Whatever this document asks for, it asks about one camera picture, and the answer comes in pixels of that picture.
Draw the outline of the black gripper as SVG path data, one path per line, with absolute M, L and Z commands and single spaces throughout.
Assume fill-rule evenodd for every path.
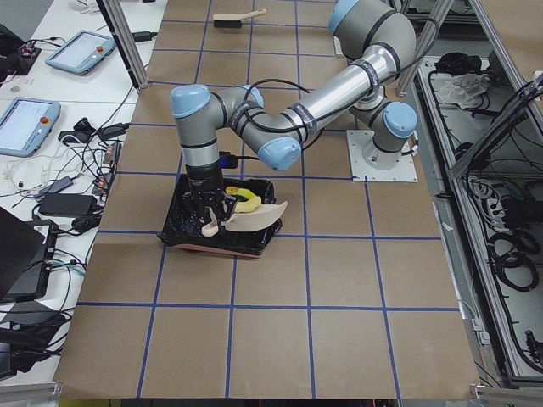
M 226 194 L 221 165 L 187 165 L 186 172 L 198 218 L 206 224 L 204 229 L 217 229 L 217 221 L 226 222 L 234 212 L 234 199 Z

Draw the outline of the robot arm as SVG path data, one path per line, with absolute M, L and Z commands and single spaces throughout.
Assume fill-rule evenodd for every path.
M 280 114 L 265 111 L 255 86 L 211 92 L 193 84 L 172 90 L 188 202 L 207 237 L 225 230 L 258 231 L 274 222 L 257 209 L 243 213 L 237 199 L 227 194 L 216 137 L 220 129 L 232 129 L 268 167 L 287 170 L 299 159 L 304 143 L 350 112 L 373 132 L 363 148 L 369 165 L 390 169 L 400 157 L 417 126 L 417 114 L 406 103 L 388 100 L 383 90 L 414 63 L 411 21 L 379 1 L 340 1 L 329 29 L 339 39 L 348 65 Z

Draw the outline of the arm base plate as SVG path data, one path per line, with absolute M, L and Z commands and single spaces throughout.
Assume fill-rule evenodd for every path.
M 373 131 L 346 132 L 353 181 L 418 182 L 409 142 L 398 153 L 384 153 L 373 143 Z

